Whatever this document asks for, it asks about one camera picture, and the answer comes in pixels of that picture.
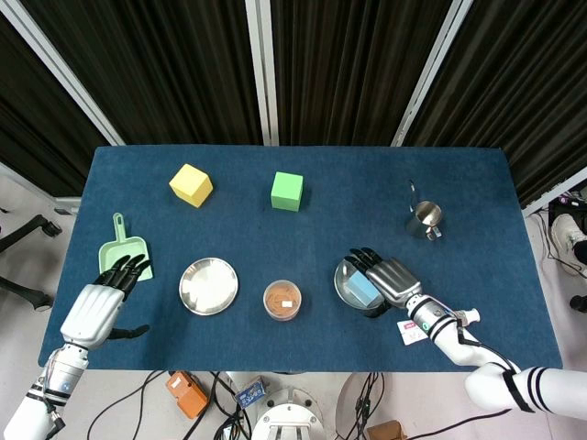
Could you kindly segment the right black-fingered robot hand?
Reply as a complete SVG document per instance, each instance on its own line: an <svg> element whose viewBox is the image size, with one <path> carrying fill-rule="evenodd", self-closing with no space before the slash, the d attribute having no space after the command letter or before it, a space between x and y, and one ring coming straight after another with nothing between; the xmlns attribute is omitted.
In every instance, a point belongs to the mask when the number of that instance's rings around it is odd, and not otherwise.
<svg viewBox="0 0 587 440"><path fill-rule="evenodd" d="M370 318L390 308L404 309L407 302L422 292L421 282L395 258L384 259L370 247L351 248L343 258L345 289L360 304L359 310Z"/></svg>

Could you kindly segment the left black-fingered robot hand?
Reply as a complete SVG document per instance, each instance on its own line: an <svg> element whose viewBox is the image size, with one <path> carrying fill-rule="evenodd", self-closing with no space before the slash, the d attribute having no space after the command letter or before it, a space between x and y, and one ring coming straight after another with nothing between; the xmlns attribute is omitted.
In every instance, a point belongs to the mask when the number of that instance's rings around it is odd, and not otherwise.
<svg viewBox="0 0 587 440"><path fill-rule="evenodd" d="M114 325L138 278L149 267L150 260L144 254L125 255L85 285L61 326L65 343L90 351L106 340L133 339L147 333L148 324L134 329Z"/></svg>

